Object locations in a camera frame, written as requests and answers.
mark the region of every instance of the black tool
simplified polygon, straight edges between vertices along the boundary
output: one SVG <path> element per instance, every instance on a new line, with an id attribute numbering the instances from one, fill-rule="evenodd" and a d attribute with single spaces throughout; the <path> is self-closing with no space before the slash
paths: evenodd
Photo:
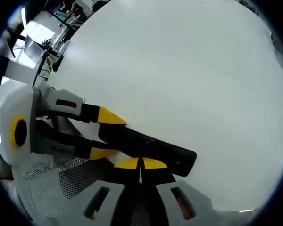
<path id="1" fill-rule="evenodd" d="M 197 157 L 194 151 L 157 140 L 124 125 L 101 124 L 99 138 L 131 157 L 159 160 L 172 173 L 183 177 L 190 173 Z"/>

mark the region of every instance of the perforated mesh panel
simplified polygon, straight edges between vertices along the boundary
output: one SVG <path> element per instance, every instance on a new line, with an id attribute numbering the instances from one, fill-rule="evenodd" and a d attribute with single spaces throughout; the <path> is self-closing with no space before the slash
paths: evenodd
<path id="1" fill-rule="evenodd" d="M 106 159 L 64 160 L 32 153 L 26 164 L 13 167 L 13 175 L 26 211 L 38 219 L 64 211 L 67 201 L 97 179 L 105 179 L 112 166 Z"/>

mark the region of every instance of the yellow circle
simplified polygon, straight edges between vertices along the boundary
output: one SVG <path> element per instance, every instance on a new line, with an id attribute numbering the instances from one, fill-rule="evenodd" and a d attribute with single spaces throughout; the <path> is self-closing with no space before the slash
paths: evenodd
<path id="1" fill-rule="evenodd" d="M 11 125 L 10 125 L 10 130 L 9 130 L 9 142 L 10 142 L 10 145 L 12 146 L 12 148 L 14 148 L 14 149 L 20 148 L 20 146 L 18 146 L 16 144 L 16 140 L 15 140 L 16 126 L 17 126 L 17 124 L 20 120 L 24 120 L 23 115 L 20 115 L 20 114 L 14 116 L 11 120 Z"/>

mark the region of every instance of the black circle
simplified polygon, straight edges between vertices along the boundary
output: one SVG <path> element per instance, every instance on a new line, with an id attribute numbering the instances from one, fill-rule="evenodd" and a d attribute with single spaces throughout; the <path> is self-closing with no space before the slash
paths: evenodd
<path id="1" fill-rule="evenodd" d="M 24 120 L 20 120 L 15 129 L 15 142 L 18 147 L 21 147 L 25 140 L 27 135 L 27 127 L 26 122 Z"/>

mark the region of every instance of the white tabletop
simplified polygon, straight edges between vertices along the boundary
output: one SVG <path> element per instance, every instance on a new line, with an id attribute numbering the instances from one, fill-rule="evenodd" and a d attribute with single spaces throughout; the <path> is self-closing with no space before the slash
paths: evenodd
<path id="1" fill-rule="evenodd" d="M 113 0 L 72 37 L 49 84 L 194 150 L 218 210 L 265 203 L 283 172 L 283 69 L 264 22 L 233 0 Z M 74 123 L 87 138 L 96 125 Z"/>

